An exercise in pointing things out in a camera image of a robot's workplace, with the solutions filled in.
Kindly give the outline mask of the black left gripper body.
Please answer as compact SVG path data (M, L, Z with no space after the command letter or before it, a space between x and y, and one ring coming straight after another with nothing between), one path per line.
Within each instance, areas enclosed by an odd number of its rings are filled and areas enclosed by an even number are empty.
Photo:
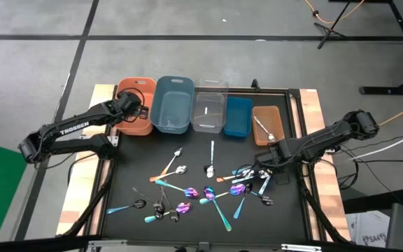
M126 121L146 120L149 117L149 107L146 106L146 98L142 92L128 92L129 108Z

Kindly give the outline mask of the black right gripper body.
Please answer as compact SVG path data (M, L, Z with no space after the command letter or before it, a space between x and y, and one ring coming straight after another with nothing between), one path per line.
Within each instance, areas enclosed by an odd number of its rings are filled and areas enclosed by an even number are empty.
M268 145L268 150L255 155L255 162L261 167L280 168L292 162L292 153L285 140Z

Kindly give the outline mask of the silver spoon orange handle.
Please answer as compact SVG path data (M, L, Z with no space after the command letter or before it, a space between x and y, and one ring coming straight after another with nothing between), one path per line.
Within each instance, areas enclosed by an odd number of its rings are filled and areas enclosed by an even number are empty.
M250 177L254 174L254 171L252 169L248 169L246 171L243 171L240 174L232 175L232 176L224 176L224 177L217 177L216 181L218 183L228 181L230 179L244 179L246 177Z
M169 172L169 173L159 175L159 176L150 177L149 181L150 182L155 182L157 180L163 179L163 178L165 178L167 176L174 175L174 174L181 175L181 174L184 174L186 171L187 171L187 167L185 165L181 165L181 166L178 166L175 169L175 171L173 171L173 172Z
M174 160L179 157L183 152L183 147L179 146L175 151L174 151L174 156L172 159L169 161L168 165L162 170L161 175L164 175L167 173L169 170L170 166L173 164Z

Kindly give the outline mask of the dark silver spoon white handle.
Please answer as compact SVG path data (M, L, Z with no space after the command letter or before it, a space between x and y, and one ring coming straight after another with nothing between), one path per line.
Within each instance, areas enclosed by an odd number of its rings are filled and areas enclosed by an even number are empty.
M114 214L115 212L119 212L125 209L135 208L135 209L142 209L146 206L146 201L144 199L138 199L134 203L129 204L127 206L120 206L116 208L107 209L107 214Z

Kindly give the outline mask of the all-black spoon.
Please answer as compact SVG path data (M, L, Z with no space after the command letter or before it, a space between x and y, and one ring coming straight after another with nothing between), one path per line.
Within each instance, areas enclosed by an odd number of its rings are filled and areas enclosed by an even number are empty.
M164 198L165 198L167 204L168 204L169 207L170 207L170 210L169 210L170 219L171 219L173 222L177 223L177 222L179 221L179 213L171 206L171 203L170 203L170 201L168 200L168 197L167 197L167 195L166 195L166 193L165 193L164 190L162 191L162 194L164 195Z
M164 212L165 212L165 205L164 205L163 202L162 202L163 199L164 199L164 195L162 195L161 200L158 200L158 201L160 201L160 202L162 203L164 210L163 210L163 211L159 211L159 210L156 210L156 209L154 208L154 209L155 209L155 217L156 217L156 219L158 219L158 220L161 220L161 219L163 218Z
M162 205L162 203L161 203L160 201L154 201L154 200L150 199L148 196L144 195L142 192L140 192L139 190L137 190L135 187L133 187L132 190L133 190L134 192L138 193L140 196L142 196L142 197L144 197L145 199L147 199L148 201L150 201L150 202L153 204L153 207L154 207L156 210L159 210L159 211L163 211L163 210L164 210L163 205Z

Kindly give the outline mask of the large orange plastic bin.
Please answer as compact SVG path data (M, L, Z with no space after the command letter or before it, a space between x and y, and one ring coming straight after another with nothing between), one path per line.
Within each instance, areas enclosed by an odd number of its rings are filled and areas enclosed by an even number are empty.
M141 115L133 122L136 115L127 118L115 127L126 135L146 136L153 130L153 124L150 121L150 112L152 110L153 97L155 94L156 82L149 77L127 77L118 83L116 94L122 91L133 92L141 102L145 102Z

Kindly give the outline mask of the small brown-orange plastic bin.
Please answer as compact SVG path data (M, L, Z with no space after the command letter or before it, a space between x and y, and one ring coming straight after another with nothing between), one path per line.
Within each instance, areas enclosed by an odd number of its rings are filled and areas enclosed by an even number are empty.
M275 136L275 141L268 141L267 134L255 122L254 116ZM252 125L254 140L258 146L267 146L285 138L281 114L277 106L255 106L252 110Z

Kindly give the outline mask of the large grey-blue plastic bin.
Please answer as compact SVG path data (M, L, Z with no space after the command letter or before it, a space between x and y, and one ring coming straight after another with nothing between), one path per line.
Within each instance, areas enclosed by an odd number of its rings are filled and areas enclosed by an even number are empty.
M194 93L195 84L190 78L159 78L150 112L152 124L162 133L185 133L190 124Z

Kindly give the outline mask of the small blue plastic bin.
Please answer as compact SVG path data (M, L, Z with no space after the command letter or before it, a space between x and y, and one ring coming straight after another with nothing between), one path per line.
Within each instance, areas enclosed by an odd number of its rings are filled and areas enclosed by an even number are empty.
M233 137L247 137L251 131L251 99L228 97L224 133Z

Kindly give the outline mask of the black table mat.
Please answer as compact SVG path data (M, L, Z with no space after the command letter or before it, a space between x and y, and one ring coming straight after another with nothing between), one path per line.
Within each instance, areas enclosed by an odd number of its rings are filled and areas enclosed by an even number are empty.
M162 196L160 187L149 181L168 165L174 151L183 147L169 170L185 165L188 170L183 175L170 175L167 182L182 189L195 188L202 191L210 186L218 195L228 192L227 183L218 183L207 178L204 167L211 163L211 141L215 141L213 166L219 176L229 176L233 170L253 162L256 154L264 148L256 145L253 136L245 138L196 132L189 129L184 134L165 134L154 130L147 136L120 136L118 158L113 169L113 181L107 205L110 208L127 206L138 199L137 190L157 201ZM252 194L246 195L238 219L233 215L242 195L226 195L216 201L224 216L232 226L230 232L225 226L212 202L192 203L192 210L181 216L175 223L170 218L146 223L144 218L153 214L153 206L142 209L125 209L107 215L103 236L110 239L126 239L144 244L176 242L193 244L273 244L302 242L308 236L306 224L307 210L299 193L297 170L293 166L285 168L289 177L286 184L270 180L264 194L273 199L272 206L265 206ZM254 190L260 190L261 179L253 181ZM172 206L185 200L184 193L166 188L165 193Z

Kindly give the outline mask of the clear plastic bin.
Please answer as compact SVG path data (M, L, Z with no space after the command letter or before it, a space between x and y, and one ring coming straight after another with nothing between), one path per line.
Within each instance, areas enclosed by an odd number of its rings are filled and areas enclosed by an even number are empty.
M199 79L195 83L192 128L196 132L218 134L225 125L229 84L224 80Z

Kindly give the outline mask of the white cardboard box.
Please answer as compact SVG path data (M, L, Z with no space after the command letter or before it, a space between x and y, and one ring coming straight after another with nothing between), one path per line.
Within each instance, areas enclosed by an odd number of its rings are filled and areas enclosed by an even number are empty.
M357 245L384 248L390 217L380 211L346 214L351 240Z

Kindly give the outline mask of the black tripod stand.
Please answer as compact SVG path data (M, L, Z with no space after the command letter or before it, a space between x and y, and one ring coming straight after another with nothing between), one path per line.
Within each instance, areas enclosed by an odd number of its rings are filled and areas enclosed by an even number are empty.
M340 14L338 15L338 17L335 19L335 21L331 24L330 27L326 27L326 24L327 24L327 23L326 23L326 22L323 22L323 21L321 21L321 23L317 23L317 22L314 22L314 23L313 23L315 27L317 27L317 28L319 28L319 29L322 29L322 30L324 31L324 35L323 35L323 37L321 38L320 43L319 43L318 46L317 46L317 49L320 50L320 49L324 46L326 40L328 40L328 38L331 37L331 36L333 36L333 35L338 36L339 39L345 39L345 38L346 38L345 35L343 35L343 34L337 32L337 31L335 31L334 28L335 28L335 26L337 25L337 23L338 23L338 22L342 19L342 17L344 16L344 13L346 12L346 9L347 9L348 6L350 5L350 3L351 3L351 0L348 0L348 2L346 3L346 5L343 7L342 11L341 11Z

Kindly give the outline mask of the blue-handled silver spoon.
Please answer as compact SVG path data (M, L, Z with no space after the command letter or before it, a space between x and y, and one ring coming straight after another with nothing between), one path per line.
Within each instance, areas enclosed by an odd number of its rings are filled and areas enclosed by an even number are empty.
M261 203L263 205L265 205L266 207L270 207L274 204L274 201L270 197L267 197L265 195L260 195L257 192L251 192L251 194L258 197L260 199Z

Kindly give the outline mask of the metal bracket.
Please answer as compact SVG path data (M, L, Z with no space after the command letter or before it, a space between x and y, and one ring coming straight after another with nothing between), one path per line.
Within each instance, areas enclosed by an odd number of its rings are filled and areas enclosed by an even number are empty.
M298 244L282 244L281 249L290 252L322 252L320 246L307 246Z

